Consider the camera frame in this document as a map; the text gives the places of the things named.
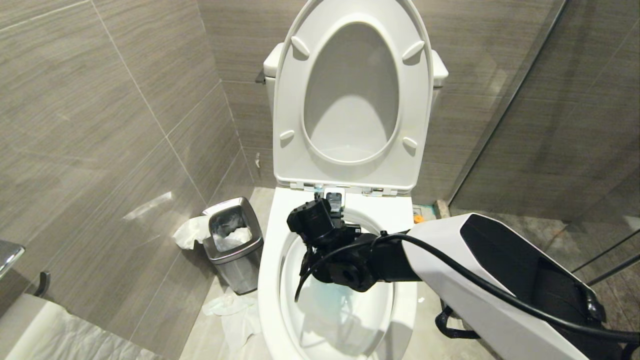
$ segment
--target gray tile wall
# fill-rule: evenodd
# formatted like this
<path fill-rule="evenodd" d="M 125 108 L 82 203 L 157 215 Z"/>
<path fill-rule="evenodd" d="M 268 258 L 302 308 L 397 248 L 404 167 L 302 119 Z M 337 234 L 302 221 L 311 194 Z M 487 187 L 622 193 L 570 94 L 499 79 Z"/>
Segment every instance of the gray tile wall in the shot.
<path fill-rule="evenodd" d="M 455 206 L 574 220 L 637 168 L 639 8 L 570 2 Z"/>
<path fill-rule="evenodd" d="M 259 186 L 275 186 L 271 119 L 262 62 L 284 38 L 304 0 L 198 0 L 242 147 Z M 531 49 L 550 26 L 560 0 L 415 0 L 431 46 L 449 79 L 431 118 L 428 146 L 413 200 L 447 198 L 503 97 L 532 62 Z M 260 167 L 255 155 L 260 153 Z"/>
<path fill-rule="evenodd" d="M 177 359 L 214 272 L 171 235 L 253 190 L 195 0 L 4 1 L 0 48 L 0 238 L 27 248 L 0 313 L 50 270 L 50 300 Z"/>

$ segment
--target white toilet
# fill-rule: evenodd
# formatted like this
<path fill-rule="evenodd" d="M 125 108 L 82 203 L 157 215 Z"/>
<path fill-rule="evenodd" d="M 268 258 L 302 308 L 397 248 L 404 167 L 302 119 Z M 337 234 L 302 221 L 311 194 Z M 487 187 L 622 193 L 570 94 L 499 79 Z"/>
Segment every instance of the white toilet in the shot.
<path fill-rule="evenodd" d="M 412 201 L 429 112 L 448 73 L 409 0 L 310 0 L 264 62 L 273 113 L 276 188 L 258 283 L 274 360 L 402 358 L 417 285 L 359 293 L 310 277 L 287 216 L 315 191 L 346 191 L 345 220 L 363 230 L 413 226 Z"/>

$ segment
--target tissue paper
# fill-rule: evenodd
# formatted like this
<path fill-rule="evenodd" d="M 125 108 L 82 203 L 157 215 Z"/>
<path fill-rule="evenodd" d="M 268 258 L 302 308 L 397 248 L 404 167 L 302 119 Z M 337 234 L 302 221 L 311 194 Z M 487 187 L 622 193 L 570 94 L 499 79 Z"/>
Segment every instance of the tissue paper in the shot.
<path fill-rule="evenodd" d="M 181 249 L 193 250 L 194 242 L 202 243 L 209 237 L 209 217 L 190 218 L 173 234 L 175 243 Z"/>
<path fill-rule="evenodd" d="M 227 251 L 251 240 L 251 230 L 249 230 L 248 227 L 240 227 L 234 230 L 233 233 L 230 233 L 226 238 L 218 234 L 213 234 L 212 237 L 218 251 Z"/>
<path fill-rule="evenodd" d="M 225 341 L 231 352 L 238 351 L 252 334 L 259 334 L 258 304 L 251 295 L 237 296 L 231 288 L 202 306 L 202 312 L 221 317 Z"/>
<path fill-rule="evenodd" d="M 71 315 L 64 307 L 22 294 L 0 318 L 0 359 L 163 360 Z"/>

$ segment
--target stainless steel trash can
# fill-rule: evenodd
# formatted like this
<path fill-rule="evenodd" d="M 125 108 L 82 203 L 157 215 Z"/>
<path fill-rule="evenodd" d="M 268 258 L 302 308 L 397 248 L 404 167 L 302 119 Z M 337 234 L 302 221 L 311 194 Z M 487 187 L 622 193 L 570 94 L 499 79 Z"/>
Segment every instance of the stainless steel trash can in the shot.
<path fill-rule="evenodd" d="M 257 289 L 264 240 L 249 200 L 244 197 L 227 200 L 207 209 L 207 214 L 211 215 L 209 231 L 212 235 L 218 234 L 224 238 L 240 227 L 248 227 L 251 231 L 251 240 L 233 249 L 219 251 L 213 237 L 204 241 L 204 249 L 220 276 L 236 294 L 242 295 Z"/>

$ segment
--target black cable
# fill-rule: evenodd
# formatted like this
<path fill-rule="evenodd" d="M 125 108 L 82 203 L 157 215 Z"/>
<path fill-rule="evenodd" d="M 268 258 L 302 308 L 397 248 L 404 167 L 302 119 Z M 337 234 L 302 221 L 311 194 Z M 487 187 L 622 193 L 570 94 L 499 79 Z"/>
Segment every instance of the black cable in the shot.
<path fill-rule="evenodd" d="M 436 249 L 435 247 L 433 247 L 433 246 L 431 246 L 431 245 L 429 245 L 429 244 L 427 244 L 427 243 L 425 243 L 425 242 L 423 242 L 423 241 L 421 241 L 419 239 L 414 238 L 413 236 L 409 236 L 409 235 L 406 235 L 406 234 L 390 234 L 390 235 L 386 235 L 386 236 L 380 236 L 379 238 L 376 238 L 373 241 L 367 241 L 367 242 L 362 242 L 362 243 L 352 243 L 352 244 L 346 245 L 344 247 L 341 247 L 339 249 L 336 249 L 336 250 L 328 253 L 327 255 L 323 256 L 315 264 L 313 264 L 309 268 L 309 270 L 307 270 L 307 272 L 302 276 L 302 278 L 300 278 L 300 283 L 298 284 L 298 289 L 296 289 L 295 301 L 298 301 L 298 297 L 300 295 L 300 290 L 302 289 L 302 285 L 307 280 L 307 278 L 311 274 L 313 274 L 323 263 L 325 263 L 330 258 L 334 257 L 336 254 L 339 254 L 339 253 L 341 253 L 343 251 L 346 251 L 346 250 L 349 250 L 349 249 L 353 249 L 355 247 L 359 247 L 359 246 L 362 246 L 362 245 L 367 245 L 367 244 L 374 245 L 376 242 L 379 242 L 379 241 L 388 241 L 388 240 L 393 240 L 393 239 L 400 239 L 400 240 L 407 241 L 409 243 L 412 243 L 412 244 L 420 247 L 423 250 L 426 250 L 426 251 L 430 252 L 432 255 L 434 255 L 436 258 L 438 258 L 440 261 L 442 261 L 443 263 L 448 265 L 450 268 L 452 268 L 453 270 L 458 272 L 460 275 L 462 275 L 467 280 L 469 280 L 472 283 L 474 283 L 476 286 L 480 287 L 482 290 L 488 292 L 489 294 L 497 297 L 498 299 L 501 299 L 502 301 L 506 302 L 507 304 L 509 304 L 509 305 L 517 308 L 518 310 L 521 310 L 524 313 L 527 313 L 527 314 L 529 314 L 529 315 L 531 315 L 531 316 L 533 316 L 533 317 L 535 317 L 537 319 L 546 321 L 546 322 L 548 322 L 548 323 L 550 323 L 552 325 L 556 325 L 558 327 L 561 327 L 561 328 L 569 330 L 569 331 L 573 331 L 573 332 L 577 332 L 579 334 L 584 334 L 584 335 L 600 338 L 602 340 L 615 341 L 617 343 L 640 344 L 640 332 L 627 332 L 627 331 L 596 329 L 594 327 L 588 327 L 588 326 L 583 326 L 583 325 L 579 325 L 579 324 L 576 324 L 576 323 L 568 322 L 568 321 L 563 320 L 561 318 L 558 318 L 556 316 L 553 316 L 553 315 L 550 315 L 548 313 L 545 313 L 544 311 L 536 309 L 535 307 L 533 307 L 533 306 L 523 302 L 522 300 L 512 296 L 508 292 L 498 288 L 496 285 L 488 282 L 487 280 L 484 280 L 482 277 L 474 274 L 469 269 L 465 268 L 464 266 L 460 265 L 458 262 L 456 262 L 455 260 L 453 260 L 452 258 L 447 256 L 442 251 Z"/>
<path fill-rule="evenodd" d="M 628 343 L 627 346 L 622 350 L 621 360 L 631 360 L 631 355 L 634 354 L 634 351 L 638 348 L 638 344 Z"/>
<path fill-rule="evenodd" d="M 335 249 L 334 251 L 331 251 L 327 255 L 321 257 L 315 264 L 313 264 L 309 268 L 309 270 L 307 270 L 307 272 L 305 272 L 304 275 L 302 275 L 302 277 L 300 277 L 300 282 L 298 283 L 298 288 L 296 289 L 296 296 L 293 298 L 294 301 L 298 302 L 298 297 L 300 297 L 300 290 L 302 290 L 302 286 L 304 285 L 305 281 L 309 278 L 309 276 L 311 276 L 311 274 L 313 274 L 320 267 L 320 265 L 324 264 L 327 260 L 329 260 L 330 258 L 332 258 L 336 254 L 340 254 L 343 251 L 347 251 L 347 250 L 353 249 L 355 247 L 368 245 L 371 242 L 372 241 L 363 241 L 363 242 L 360 242 L 360 243 L 351 243 L 349 245 L 345 245 L 343 247 L 339 247 L 339 248 Z"/>

